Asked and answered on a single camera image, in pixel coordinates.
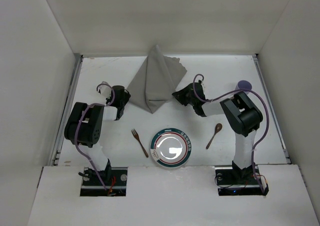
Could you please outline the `grey cloth napkin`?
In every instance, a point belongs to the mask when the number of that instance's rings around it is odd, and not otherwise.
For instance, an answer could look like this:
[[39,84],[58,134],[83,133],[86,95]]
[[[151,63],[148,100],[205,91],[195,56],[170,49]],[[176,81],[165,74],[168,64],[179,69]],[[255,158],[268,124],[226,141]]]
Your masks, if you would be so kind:
[[172,98],[186,73],[179,58],[163,55],[155,45],[127,87],[129,102],[153,114]]

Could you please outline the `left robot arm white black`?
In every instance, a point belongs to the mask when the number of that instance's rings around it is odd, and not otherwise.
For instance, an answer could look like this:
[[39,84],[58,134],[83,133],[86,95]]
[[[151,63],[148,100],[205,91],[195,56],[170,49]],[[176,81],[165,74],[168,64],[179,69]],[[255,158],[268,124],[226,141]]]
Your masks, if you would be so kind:
[[98,180],[106,187],[111,177],[111,163],[99,143],[103,122],[118,121],[130,100],[129,91],[121,85],[110,86],[103,81],[96,91],[105,97],[104,103],[76,102],[64,128],[64,137],[89,162],[81,176]]

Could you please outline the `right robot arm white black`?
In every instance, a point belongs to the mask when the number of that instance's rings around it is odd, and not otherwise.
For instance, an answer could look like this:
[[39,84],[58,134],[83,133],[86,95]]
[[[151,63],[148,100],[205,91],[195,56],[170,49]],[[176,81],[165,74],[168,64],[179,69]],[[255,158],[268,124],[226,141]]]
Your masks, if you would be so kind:
[[[249,98],[255,95],[265,110],[266,129],[262,137],[255,141],[264,116],[255,103]],[[257,145],[265,138],[269,129],[270,118],[267,106],[261,96],[251,88],[237,87],[214,99],[207,99],[203,82],[192,82],[185,88],[172,93],[182,105],[191,105],[200,117],[224,114],[235,133],[235,155],[232,160],[231,177],[234,181],[243,181],[249,177],[258,180],[254,153]]]

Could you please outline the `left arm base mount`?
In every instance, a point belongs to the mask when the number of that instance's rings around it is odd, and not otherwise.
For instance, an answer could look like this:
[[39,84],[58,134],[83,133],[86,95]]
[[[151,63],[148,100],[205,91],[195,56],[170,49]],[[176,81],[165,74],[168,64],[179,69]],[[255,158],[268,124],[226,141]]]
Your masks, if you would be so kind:
[[99,173],[104,185],[93,169],[85,168],[83,172],[78,173],[82,177],[80,196],[126,196],[128,168],[113,167],[108,172],[100,171]]

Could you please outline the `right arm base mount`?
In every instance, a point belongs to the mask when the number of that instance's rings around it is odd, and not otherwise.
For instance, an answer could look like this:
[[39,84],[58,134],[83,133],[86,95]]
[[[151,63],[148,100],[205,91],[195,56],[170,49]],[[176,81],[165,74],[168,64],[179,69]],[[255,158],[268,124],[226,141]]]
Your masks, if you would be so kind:
[[255,168],[256,176],[249,169],[249,173],[240,177],[232,167],[216,167],[214,182],[219,196],[266,196],[269,193],[269,184],[259,168]]

